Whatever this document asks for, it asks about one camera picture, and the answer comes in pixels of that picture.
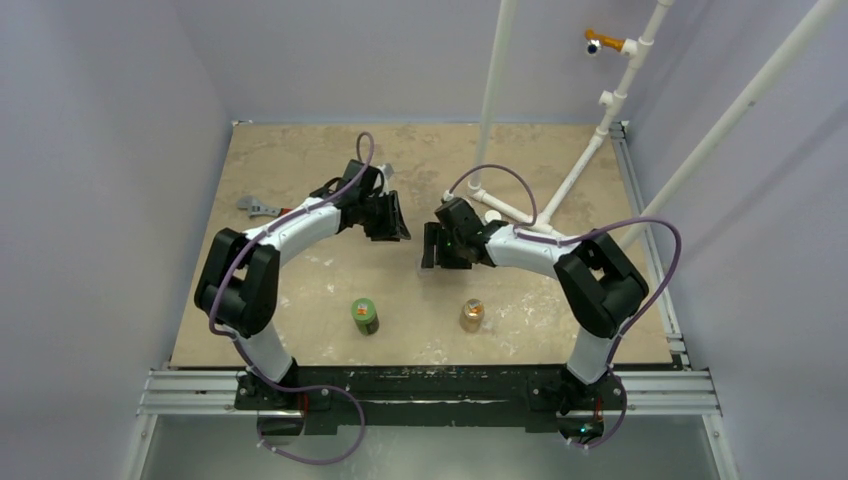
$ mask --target beige table surface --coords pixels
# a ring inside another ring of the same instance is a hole
[[[583,151],[593,126],[498,125],[486,157],[514,168],[530,183],[539,209],[550,199]],[[268,217],[248,219],[235,207],[252,194],[274,206],[294,207],[310,191],[339,176],[361,130],[377,141],[374,164],[389,162],[412,240],[370,242],[361,227],[323,240],[286,265],[280,274],[274,325],[302,365],[446,365],[553,363],[568,359],[578,324],[559,284],[541,275],[475,266],[469,271],[435,270],[421,276],[424,222],[435,221],[442,192],[470,168],[476,125],[239,125],[233,132],[191,291],[209,244],[222,228],[244,230]],[[484,171],[483,186],[514,206],[530,210],[521,186],[507,174]],[[478,214],[486,208],[473,202]],[[565,234],[628,218],[630,206],[609,141],[598,150],[552,224]],[[623,230],[614,236],[620,237]],[[628,252],[644,274],[641,247]],[[380,329],[364,337],[350,306],[370,297]],[[467,299],[483,300],[486,319],[475,334],[459,326]],[[173,366],[241,365],[229,341],[211,335],[203,313],[186,302],[172,357]],[[622,342],[617,362],[670,360],[657,308]]]

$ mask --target brown can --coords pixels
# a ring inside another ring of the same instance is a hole
[[[462,313],[459,315],[459,325],[466,332],[474,333],[480,330],[480,325],[483,323],[485,314],[483,302],[472,298],[462,306]]]

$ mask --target can lid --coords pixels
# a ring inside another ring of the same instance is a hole
[[[356,323],[367,325],[377,316],[377,307],[370,298],[357,298],[350,306],[350,314]]]

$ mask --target gray wall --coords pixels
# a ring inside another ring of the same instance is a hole
[[[174,0],[233,118],[284,122],[480,117],[497,0]],[[679,2],[644,69],[685,49],[697,9]],[[597,123],[626,61],[583,53],[587,27],[637,37],[643,0],[519,2],[496,112],[504,121]],[[626,115],[650,79],[631,90]]]
[[[812,4],[714,2],[633,117],[648,198]],[[743,478],[848,467],[847,43],[843,7],[662,212],[684,235],[677,313],[713,372]]]
[[[166,0],[0,7],[0,476],[114,480],[227,118]]]

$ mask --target gray floor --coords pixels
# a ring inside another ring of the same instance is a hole
[[[160,417],[144,479],[718,479],[700,417],[630,417],[588,454],[555,434],[515,428],[369,427],[359,451],[326,467],[256,448],[252,417]],[[356,435],[296,438],[290,451],[328,457]]]

